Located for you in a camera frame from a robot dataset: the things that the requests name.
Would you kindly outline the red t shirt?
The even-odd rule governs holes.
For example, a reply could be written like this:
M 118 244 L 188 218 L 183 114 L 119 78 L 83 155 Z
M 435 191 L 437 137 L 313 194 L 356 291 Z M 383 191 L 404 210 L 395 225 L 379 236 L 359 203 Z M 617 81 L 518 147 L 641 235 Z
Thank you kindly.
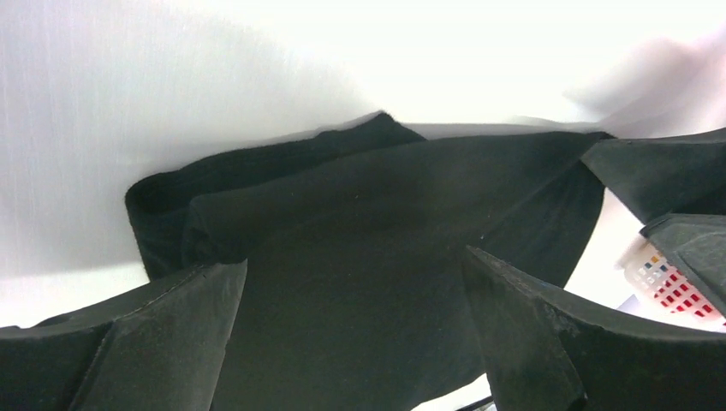
M 662 275 L 660 279 L 662 282 L 651 292 L 659 307 L 699 321 L 713 320 L 719 315 L 717 309 L 679 271 Z

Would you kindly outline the white plastic laundry basket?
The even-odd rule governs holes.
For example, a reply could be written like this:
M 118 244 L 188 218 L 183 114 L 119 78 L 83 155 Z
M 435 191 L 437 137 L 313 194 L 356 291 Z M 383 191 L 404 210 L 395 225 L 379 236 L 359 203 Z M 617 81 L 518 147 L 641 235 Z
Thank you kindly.
M 725 317 L 648 240 L 631 242 L 617 267 L 639 302 L 639 316 L 669 325 L 725 332 Z

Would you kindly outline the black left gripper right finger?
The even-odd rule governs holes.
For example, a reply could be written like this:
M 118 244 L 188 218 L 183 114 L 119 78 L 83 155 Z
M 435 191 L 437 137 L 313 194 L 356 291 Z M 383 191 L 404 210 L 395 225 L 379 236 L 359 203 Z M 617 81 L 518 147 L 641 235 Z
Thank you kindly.
M 473 247 L 461 272 L 498 409 L 724 409 L 724 334 L 618 312 Z

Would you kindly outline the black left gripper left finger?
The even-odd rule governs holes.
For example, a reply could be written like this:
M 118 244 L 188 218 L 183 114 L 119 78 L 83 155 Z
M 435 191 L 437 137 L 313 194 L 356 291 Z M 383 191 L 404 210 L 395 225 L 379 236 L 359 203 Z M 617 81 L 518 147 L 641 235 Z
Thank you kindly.
M 247 274 L 193 267 L 1 330 L 4 410 L 207 410 Z

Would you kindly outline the black t shirt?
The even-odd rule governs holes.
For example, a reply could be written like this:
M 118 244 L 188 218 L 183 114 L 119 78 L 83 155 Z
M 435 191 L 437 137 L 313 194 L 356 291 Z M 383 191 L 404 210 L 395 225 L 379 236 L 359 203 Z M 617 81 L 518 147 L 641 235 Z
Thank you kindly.
M 216 410 L 410 410 L 485 371 L 470 247 L 563 286 L 604 189 L 604 133 L 427 138 L 381 113 L 201 159 L 128 191 L 157 280 L 247 264 Z

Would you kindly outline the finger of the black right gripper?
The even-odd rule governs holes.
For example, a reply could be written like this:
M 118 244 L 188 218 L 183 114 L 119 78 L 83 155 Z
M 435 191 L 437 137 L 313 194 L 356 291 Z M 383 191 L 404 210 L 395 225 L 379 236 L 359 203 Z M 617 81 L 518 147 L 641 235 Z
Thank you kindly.
M 668 214 L 640 231 L 725 316 L 725 217 Z
M 725 130 L 656 139 L 609 139 L 582 157 L 642 223 L 669 214 L 725 213 Z

